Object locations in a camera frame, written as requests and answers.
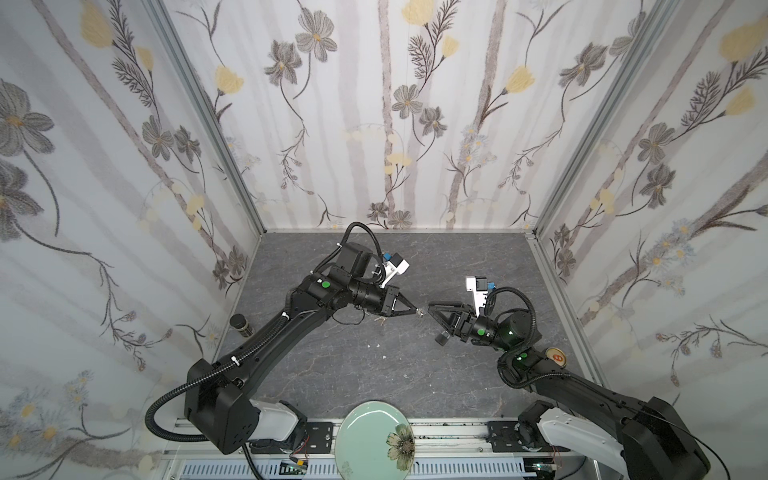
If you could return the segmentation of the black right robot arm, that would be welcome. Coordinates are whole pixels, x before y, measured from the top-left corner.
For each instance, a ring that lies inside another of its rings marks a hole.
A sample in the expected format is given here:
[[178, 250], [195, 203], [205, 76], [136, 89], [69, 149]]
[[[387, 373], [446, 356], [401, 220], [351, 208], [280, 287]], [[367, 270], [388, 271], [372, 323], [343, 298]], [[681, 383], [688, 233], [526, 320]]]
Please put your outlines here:
[[[522, 307], [496, 312], [496, 299], [505, 292]], [[438, 343], [457, 337], [499, 351], [502, 382], [539, 395], [518, 417], [524, 441], [578, 452], [627, 479], [703, 479], [710, 472], [701, 444], [671, 404], [609, 390], [536, 349], [541, 334], [535, 307], [520, 290], [494, 289], [478, 307], [433, 301], [428, 312], [443, 329]]]

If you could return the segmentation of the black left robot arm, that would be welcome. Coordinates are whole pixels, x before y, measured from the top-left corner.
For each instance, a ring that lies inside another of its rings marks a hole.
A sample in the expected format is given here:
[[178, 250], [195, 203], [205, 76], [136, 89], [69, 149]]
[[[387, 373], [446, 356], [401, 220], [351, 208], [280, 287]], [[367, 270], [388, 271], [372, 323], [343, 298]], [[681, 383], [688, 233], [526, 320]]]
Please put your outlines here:
[[392, 283], [408, 267], [378, 243], [366, 247], [344, 236], [264, 327], [216, 362], [201, 360], [190, 368], [184, 416], [198, 430], [196, 440], [223, 454], [253, 442], [298, 446], [306, 435], [305, 415], [286, 401], [257, 400], [259, 387], [290, 350], [346, 307], [384, 318], [416, 313]]

